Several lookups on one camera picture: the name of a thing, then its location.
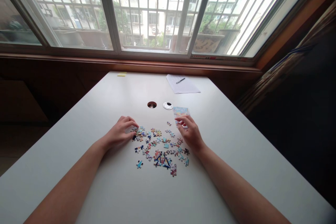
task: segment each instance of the striped curtain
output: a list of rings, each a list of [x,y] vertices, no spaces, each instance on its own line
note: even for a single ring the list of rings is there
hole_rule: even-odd
[[[240,111],[247,115],[264,97],[272,92],[291,73],[292,69],[327,34],[336,31],[336,1],[315,23],[313,28],[282,60],[268,70],[237,102]]]

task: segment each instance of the hand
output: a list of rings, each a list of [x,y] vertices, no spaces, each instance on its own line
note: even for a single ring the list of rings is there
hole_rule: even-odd
[[[190,148],[192,148],[192,150],[197,154],[206,146],[197,124],[190,115],[176,117],[175,120],[182,121],[177,124],[177,128]]]
[[[121,116],[117,123],[103,136],[100,141],[106,150],[121,144],[127,140],[130,140],[136,132],[125,133],[128,127],[135,126],[139,128],[139,125],[132,117]]]

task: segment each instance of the white paper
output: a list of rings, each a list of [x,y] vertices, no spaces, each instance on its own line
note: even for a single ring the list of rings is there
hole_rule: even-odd
[[[191,80],[183,75],[167,75],[167,81],[169,82],[172,90],[176,94],[180,93],[200,93],[201,91],[191,82]]]

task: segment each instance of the flower pot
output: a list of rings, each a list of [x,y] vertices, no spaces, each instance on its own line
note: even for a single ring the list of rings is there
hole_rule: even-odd
[[[182,41],[180,45],[180,52],[184,53],[187,51],[187,47],[189,45],[189,40],[191,36],[182,36]],[[171,42],[171,51],[175,52],[175,46],[176,46],[176,40],[177,40],[177,35],[173,35],[173,41]]]
[[[104,48],[105,45],[100,35],[100,30],[77,30],[87,47]]]
[[[54,30],[63,46],[82,47],[84,45],[80,35],[74,30]]]
[[[223,35],[224,38],[220,42],[218,46],[217,53],[219,54],[227,54],[230,46],[236,40],[240,30],[224,30],[221,29],[218,31],[219,35]]]
[[[216,53],[223,38],[221,35],[198,34],[193,50],[195,53]]]

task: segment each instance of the glass pane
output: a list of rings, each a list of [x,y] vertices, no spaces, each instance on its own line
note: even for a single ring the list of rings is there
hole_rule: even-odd
[[[208,0],[193,54],[239,56],[276,0]]]
[[[0,0],[0,43],[41,45],[10,0]]]
[[[63,47],[113,50],[101,0],[34,0]]]
[[[113,0],[122,50],[186,54],[201,0]],[[175,50],[180,23],[185,24]]]

